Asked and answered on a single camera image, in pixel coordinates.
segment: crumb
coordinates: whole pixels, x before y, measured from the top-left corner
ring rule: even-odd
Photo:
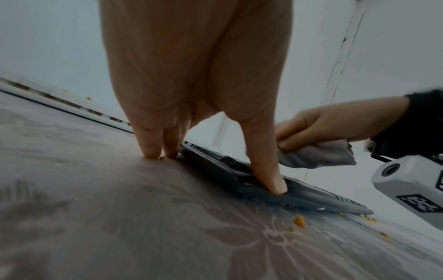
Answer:
[[[381,235],[381,236],[384,236],[384,237],[386,237],[386,238],[391,239],[391,237],[390,237],[388,234],[385,234],[384,232],[380,232],[380,235]]]
[[[305,228],[305,218],[304,217],[297,215],[297,216],[295,216],[295,219],[293,222],[296,226],[299,226],[301,228]]]

